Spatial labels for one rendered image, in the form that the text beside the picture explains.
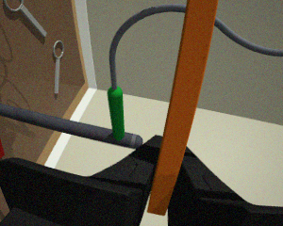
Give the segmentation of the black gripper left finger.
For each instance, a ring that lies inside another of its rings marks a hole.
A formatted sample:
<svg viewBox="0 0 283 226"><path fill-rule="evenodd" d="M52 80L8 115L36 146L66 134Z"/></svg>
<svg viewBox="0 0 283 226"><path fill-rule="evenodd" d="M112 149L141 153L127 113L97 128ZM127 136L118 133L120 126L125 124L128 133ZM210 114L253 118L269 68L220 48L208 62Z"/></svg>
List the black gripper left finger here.
<svg viewBox="0 0 283 226"><path fill-rule="evenodd" d="M139 226L160 152L162 136L93 176L62 172L28 159L0 161L0 185L13 207L61 226Z"/></svg>

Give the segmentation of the orange bar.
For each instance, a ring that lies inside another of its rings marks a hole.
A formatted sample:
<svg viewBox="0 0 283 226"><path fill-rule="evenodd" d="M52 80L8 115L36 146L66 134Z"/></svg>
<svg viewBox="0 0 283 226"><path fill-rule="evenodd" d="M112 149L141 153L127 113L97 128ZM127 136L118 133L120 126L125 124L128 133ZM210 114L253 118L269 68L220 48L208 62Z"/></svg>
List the orange bar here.
<svg viewBox="0 0 283 226"><path fill-rule="evenodd" d="M188 0L148 214L165 215L197 108L218 0Z"/></svg>

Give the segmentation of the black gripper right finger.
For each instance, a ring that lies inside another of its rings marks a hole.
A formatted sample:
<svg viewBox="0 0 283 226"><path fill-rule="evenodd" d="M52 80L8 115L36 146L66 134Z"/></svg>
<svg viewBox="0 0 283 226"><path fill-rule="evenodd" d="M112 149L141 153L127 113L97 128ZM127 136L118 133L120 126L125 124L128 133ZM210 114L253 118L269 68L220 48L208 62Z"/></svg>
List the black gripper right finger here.
<svg viewBox="0 0 283 226"><path fill-rule="evenodd" d="M187 146L167 214L168 226L283 226L282 206L245 201Z"/></svg>

